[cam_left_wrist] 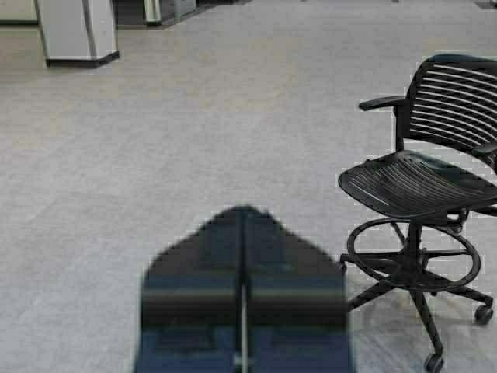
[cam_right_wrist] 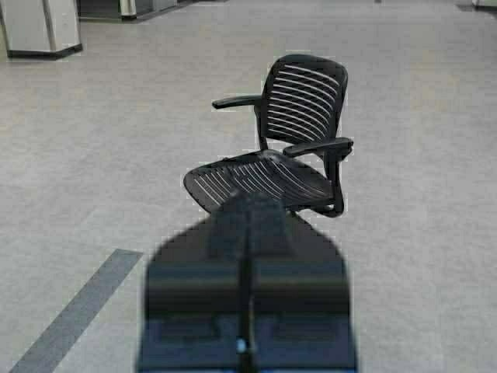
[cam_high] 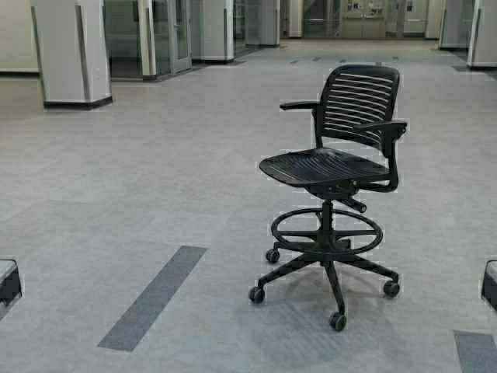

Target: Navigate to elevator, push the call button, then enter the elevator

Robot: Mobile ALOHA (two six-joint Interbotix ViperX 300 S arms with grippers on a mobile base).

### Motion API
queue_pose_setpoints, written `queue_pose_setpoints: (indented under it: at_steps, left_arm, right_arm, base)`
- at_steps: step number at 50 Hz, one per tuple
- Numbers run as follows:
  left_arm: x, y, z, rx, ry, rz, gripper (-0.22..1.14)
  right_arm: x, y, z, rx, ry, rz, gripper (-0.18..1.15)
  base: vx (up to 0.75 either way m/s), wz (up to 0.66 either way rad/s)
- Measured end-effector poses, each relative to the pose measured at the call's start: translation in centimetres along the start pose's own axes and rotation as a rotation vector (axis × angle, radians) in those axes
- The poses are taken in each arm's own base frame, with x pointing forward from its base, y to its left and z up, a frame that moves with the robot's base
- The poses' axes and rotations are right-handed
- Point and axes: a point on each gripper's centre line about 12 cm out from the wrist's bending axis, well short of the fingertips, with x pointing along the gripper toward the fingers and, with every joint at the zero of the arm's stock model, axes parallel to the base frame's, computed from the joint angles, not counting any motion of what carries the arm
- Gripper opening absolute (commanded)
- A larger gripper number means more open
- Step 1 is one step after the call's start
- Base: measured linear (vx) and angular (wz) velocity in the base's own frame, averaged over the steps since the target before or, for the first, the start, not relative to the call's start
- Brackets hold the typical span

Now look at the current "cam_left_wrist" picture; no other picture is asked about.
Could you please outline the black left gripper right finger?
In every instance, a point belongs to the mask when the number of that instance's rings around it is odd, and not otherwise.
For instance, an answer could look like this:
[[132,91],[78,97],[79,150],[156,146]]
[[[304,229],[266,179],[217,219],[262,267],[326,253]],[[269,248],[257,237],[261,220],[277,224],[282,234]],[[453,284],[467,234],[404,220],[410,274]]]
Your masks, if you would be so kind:
[[252,372],[352,372],[342,267],[264,211],[245,219]]

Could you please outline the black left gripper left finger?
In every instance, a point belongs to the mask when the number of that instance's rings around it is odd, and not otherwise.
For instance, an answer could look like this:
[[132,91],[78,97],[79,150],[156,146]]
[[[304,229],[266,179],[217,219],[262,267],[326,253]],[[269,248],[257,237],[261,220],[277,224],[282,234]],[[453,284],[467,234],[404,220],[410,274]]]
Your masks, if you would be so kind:
[[232,207],[160,252],[144,274],[135,372],[236,372],[244,211]]

